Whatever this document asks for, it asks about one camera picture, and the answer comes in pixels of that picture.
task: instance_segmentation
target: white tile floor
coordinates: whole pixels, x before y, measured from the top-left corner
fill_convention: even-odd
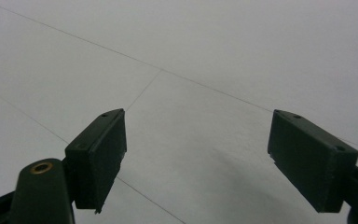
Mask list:
[[[358,2],[0,0],[0,195],[120,107],[119,179],[77,223],[345,223],[267,143],[280,108],[358,148]]]

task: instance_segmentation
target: tile grout line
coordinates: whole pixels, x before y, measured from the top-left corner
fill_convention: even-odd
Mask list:
[[[25,117],[27,117],[28,119],[33,120],[35,123],[39,124],[42,128],[44,128],[46,131],[48,131],[49,133],[52,133],[54,136],[58,137],[59,139],[61,139],[64,143],[68,144],[63,138],[59,137],[55,132],[53,132],[52,130],[50,130],[49,128],[47,128],[45,125],[41,124],[39,121],[37,121],[36,119],[34,119],[33,117],[29,116],[27,113],[25,113],[24,111],[22,111],[21,109],[19,109],[17,106],[13,105],[11,102],[9,102],[7,99],[5,99],[4,97],[0,96],[0,99],[2,101],[4,101],[5,103],[11,105],[13,108],[15,108],[17,111],[19,111],[20,113],[22,113],[22,115],[24,115]]]
[[[89,43],[89,44],[91,44],[91,45],[98,46],[98,47],[100,47],[100,48],[102,48],[102,49],[107,49],[107,50],[112,51],[112,52],[114,52],[114,53],[116,53],[116,54],[119,54],[119,55],[121,55],[121,56],[130,58],[130,59],[133,59],[133,60],[136,61],[136,62],[144,63],[144,64],[149,65],[149,66],[151,66],[151,67],[154,67],[154,68],[157,68],[157,69],[161,69],[161,68],[159,68],[159,67],[157,67],[157,66],[155,66],[155,65],[153,65],[153,64],[151,64],[151,63],[143,62],[143,61],[141,61],[141,60],[139,60],[139,59],[136,59],[136,58],[133,58],[133,57],[131,57],[131,56],[125,54],[125,53],[121,53],[121,52],[116,51],[116,50],[114,50],[114,49],[110,49],[110,48],[105,47],[105,46],[103,46],[103,45],[94,43],[94,42],[92,42],[92,41],[90,41],[90,40],[88,40],[88,39],[82,38],[82,37],[80,37],[80,36],[72,35],[72,34],[66,32],[66,31],[64,31],[64,30],[60,30],[60,29],[58,29],[58,28],[56,28],[56,27],[54,27],[54,26],[50,26],[50,25],[48,25],[48,24],[46,24],[46,23],[43,23],[43,22],[41,22],[41,21],[37,21],[37,20],[34,20],[34,19],[30,18],[30,17],[21,15],[20,13],[17,13],[17,12],[15,12],[15,11],[12,11],[12,10],[10,10],[10,9],[8,9],[8,8],[1,7],[1,6],[0,6],[0,8],[3,9],[3,10],[5,10],[5,11],[8,11],[8,12],[10,12],[10,13],[13,13],[13,14],[15,14],[15,15],[17,15],[17,16],[23,17],[24,19],[27,19],[27,20],[30,20],[30,21],[39,23],[39,24],[41,24],[41,25],[43,25],[43,26],[47,26],[48,28],[50,28],[50,29],[52,29],[52,30],[58,31],[58,32],[60,32],[60,33],[64,33],[64,34],[69,35],[69,36],[71,36],[71,37],[74,37],[74,38],[76,38],[76,39],[79,39],[79,40],[82,40],[82,41],[84,41],[84,42],[87,42],[87,43]]]
[[[186,224],[182,219],[180,219],[179,217],[177,217],[176,215],[172,214],[170,211],[168,211],[167,209],[165,209],[164,207],[162,207],[161,205],[159,205],[158,203],[155,203],[153,200],[149,199],[146,195],[144,195],[141,191],[139,191],[138,189],[134,188],[133,186],[131,186],[130,184],[128,184],[126,181],[122,180],[120,177],[117,177],[117,179],[119,179],[121,182],[123,182],[125,185],[127,185],[128,187],[130,187],[131,189],[135,190],[137,193],[139,193],[140,195],[144,196],[148,201],[150,201],[151,203],[155,204],[156,206],[158,206],[159,208],[161,208],[162,210],[164,210],[166,213],[170,214],[172,217],[176,218],[178,221]]]
[[[144,92],[146,91],[147,88],[149,88],[149,86],[155,81],[155,79],[159,76],[159,74],[162,72],[162,69],[159,69],[159,71],[156,73],[156,75],[152,78],[152,80],[147,84],[147,86],[142,90],[142,92],[136,97],[136,99],[129,105],[129,107],[127,108],[127,111],[130,110],[130,108],[132,107],[133,104],[135,104],[135,102],[144,94]]]
[[[242,100],[242,99],[239,98],[239,97],[230,95],[230,94],[225,93],[225,92],[223,92],[223,91],[216,90],[216,89],[214,89],[214,88],[212,88],[212,87],[209,87],[209,86],[207,86],[207,85],[201,84],[201,83],[199,83],[198,81],[192,80],[192,79],[190,79],[190,78],[188,78],[188,77],[182,77],[182,76],[180,76],[180,75],[178,75],[178,74],[175,74],[174,72],[167,71],[167,70],[165,70],[165,69],[163,69],[163,68],[160,68],[160,67],[158,67],[158,66],[155,66],[155,65],[153,65],[153,64],[151,64],[151,63],[147,63],[147,62],[141,61],[141,60],[139,60],[139,59],[133,58],[133,57],[131,57],[131,56],[129,56],[129,55],[126,55],[126,54],[124,54],[124,53],[121,53],[121,52],[119,52],[119,51],[116,51],[116,50],[110,49],[110,48],[108,48],[108,47],[102,46],[102,45],[100,45],[100,44],[94,43],[94,42],[92,42],[92,41],[89,41],[88,39],[85,39],[85,38],[82,38],[82,37],[79,37],[79,36],[76,36],[76,35],[72,35],[72,34],[70,34],[70,33],[68,33],[68,32],[65,32],[64,30],[60,30],[60,29],[58,29],[58,28],[55,28],[55,27],[50,26],[50,25],[48,25],[48,24],[45,24],[45,23],[43,23],[43,22],[41,22],[41,21],[37,21],[37,20],[34,20],[34,19],[30,18],[30,17],[21,15],[20,13],[17,13],[17,12],[15,12],[15,11],[12,11],[12,10],[10,10],[10,9],[8,9],[8,8],[1,7],[1,6],[0,6],[0,8],[3,9],[3,10],[5,10],[5,11],[8,11],[8,12],[10,12],[10,13],[13,13],[13,14],[15,14],[15,15],[17,15],[17,16],[23,17],[24,19],[27,19],[27,20],[30,20],[30,21],[39,23],[39,24],[41,24],[41,25],[47,26],[47,27],[50,28],[50,29],[56,30],[56,31],[58,31],[58,32],[64,33],[64,34],[69,35],[69,36],[71,36],[71,37],[74,37],[74,38],[80,39],[80,40],[82,40],[82,41],[85,41],[85,42],[87,42],[87,43],[89,43],[89,44],[91,44],[91,45],[95,45],[95,46],[100,47],[100,48],[102,48],[102,49],[106,49],[106,50],[112,51],[112,52],[114,52],[114,53],[117,53],[117,54],[119,54],[119,55],[122,55],[122,56],[124,56],[124,57],[127,57],[127,58],[129,58],[129,59],[132,59],[132,60],[134,60],[134,61],[136,61],[136,62],[143,63],[143,64],[149,65],[149,66],[151,66],[151,67],[157,68],[157,69],[160,70],[160,72],[161,72],[161,71],[167,72],[167,73],[172,74],[172,75],[174,75],[174,76],[176,76],[176,77],[179,77],[179,78],[182,78],[182,79],[185,79],[185,80],[194,82],[194,83],[196,83],[196,84],[199,84],[200,86],[202,86],[202,87],[204,87],[204,88],[207,88],[207,89],[209,89],[209,90],[217,91],[217,92],[222,93],[222,94],[224,94],[224,95],[226,95],[226,96],[229,96],[229,97],[232,97],[232,98],[234,98],[234,99],[237,99],[237,100],[239,100],[239,101],[241,101],[241,102],[243,102],[243,103],[246,103],[246,104],[248,104],[248,105],[255,106],[255,107],[259,108],[259,109],[262,109],[262,110],[265,110],[265,111],[268,111],[268,112],[271,112],[271,113],[272,113],[271,110],[266,109],[266,108],[264,108],[264,107],[262,107],[262,106],[260,106],[260,105],[256,105],[256,104],[254,104],[254,103],[251,103],[251,102]],[[349,141],[349,140],[347,140],[347,139],[345,139],[345,138],[339,138],[339,139],[344,140],[344,141],[347,141],[347,142],[349,142],[349,143],[352,143],[352,144],[358,146],[358,144],[355,144],[355,143],[353,143],[352,141]]]

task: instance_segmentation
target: small screw hole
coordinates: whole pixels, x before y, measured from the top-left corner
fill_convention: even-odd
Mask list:
[[[48,169],[48,165],[47,164],[41,164],[41,165],[38,165],[34,168],[37,172],[41,172],[41,171],[44,171],[46,169]]]
[[[35,165],[33,168],[31,168],[31,174],[34,175],[41,175],[47,171],[49,171],[53,167],[53,164],[51,162],[42,162],[37,165]]]

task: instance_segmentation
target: metal grommet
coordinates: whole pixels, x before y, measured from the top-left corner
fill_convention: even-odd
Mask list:
[[[33,168],[31,168],[31,174],[33,175],[41,175],[49,170],[51,170],[51,168],[53,167],[53,163],[45,161],[45,162],[40,162],[37,165],[33,166]]]

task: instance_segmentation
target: floor tile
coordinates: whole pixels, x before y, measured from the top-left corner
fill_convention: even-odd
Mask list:
[[[0,6],[358,144],[358,2],[8,1]]]
[[[318,215],[267,153],[272,114],[163,73],[127,113],[120,178],[186,223],[344,223]]]
[[[66,142],[158,71],[0,8],[0,96]]]

